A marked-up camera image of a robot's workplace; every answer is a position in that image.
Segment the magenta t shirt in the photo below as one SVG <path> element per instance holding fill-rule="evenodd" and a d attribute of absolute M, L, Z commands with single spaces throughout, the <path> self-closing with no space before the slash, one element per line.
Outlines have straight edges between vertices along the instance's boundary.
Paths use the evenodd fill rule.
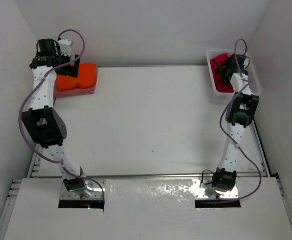
<path fill-rule="evenodd" d="M 227 61 L 227 59 L 228 59 L 228 54 L 223 53 L 223 54 L 220 54 L 209 61 L 210 66 L 211 66 L 211 70 L 212 70 L 212 74 L 213 74 L 214 86 L 215 86 L 217 92 L 222 93 L 222 94 L 234 93 L 233 86 L 230 84 L 227 84 L 224 81 L 224 78 L 222 76 L 221 71 L 225 70 L 225 67 L 222 66 L 220 71 L 216 71 L 220 65 L 222 65 L 225 61 Z"/>

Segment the orange t shirt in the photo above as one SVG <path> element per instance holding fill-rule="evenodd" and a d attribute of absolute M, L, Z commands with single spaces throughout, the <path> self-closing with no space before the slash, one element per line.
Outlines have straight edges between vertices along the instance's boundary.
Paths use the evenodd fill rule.
<path fill-rule="evenodd" d="M 62 76 L 57 77 L 56 89 L 60 92 L 75 89 L 87 89 L 93 87 L 97 82 L 98 66 L 95 63 L 81 63 L 79 65 L 78 77 Z"/>

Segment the salmon pink t shirt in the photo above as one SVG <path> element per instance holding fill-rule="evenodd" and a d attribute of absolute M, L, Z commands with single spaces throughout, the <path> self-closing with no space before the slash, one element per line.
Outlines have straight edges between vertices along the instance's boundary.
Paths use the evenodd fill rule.
<path fill-rule="evenodd" d="M 58 91 L 56 89 L 57 85 L 57 78 L 55 82 L 54 87 L 54 98 L 66 98 L 66 97 L 76 97 L 76 96 L 83 96 L 83 95 L 89 95 L 93 94 L 95 91 L 96 84 L 93 87 L 86 88 L 86 89 L 74 89 L 74 90 L 68 90 L 68 91 Z"/>

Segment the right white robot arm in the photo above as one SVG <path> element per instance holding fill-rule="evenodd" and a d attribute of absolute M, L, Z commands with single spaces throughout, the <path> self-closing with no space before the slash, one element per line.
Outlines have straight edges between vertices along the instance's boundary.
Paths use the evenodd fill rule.
<path fill-rule="evenodd" d="M 223 156 L 211 181 L 211 187 L 219 192 L 229 192 L 235 187 L 243 134 L 259 104 L 259 96 L 250 89 L 249 64 L 250 58 L 245 54 L 224 53 L 210 60 L 217 92 L 233 94 L 219 122 L 220 126 L 227 124 L 227 129 L 222 130 L 227 136 Z"/>

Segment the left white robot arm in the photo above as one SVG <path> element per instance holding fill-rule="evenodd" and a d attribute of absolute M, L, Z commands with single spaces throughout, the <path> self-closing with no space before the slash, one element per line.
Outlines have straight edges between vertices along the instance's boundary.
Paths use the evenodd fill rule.
<path fill-rule="evenodd" d="M 68 192 L 82 195 L 87 190 L 82 168 L 71 160 L 64 143 L 66 125 L 54 109 L 54 89 L 57 76 L 78 77 L 80 57 L 71 63 L 73 42 L 69 39 L 41 39 L 36 44 L 36 55 L 30 63 L 33 91 L 27 99 L 27 110 L 19 114 L 19 126 L 26 129 L 32 141 L 49 156 L 39 157 L 58 166 Z"/>

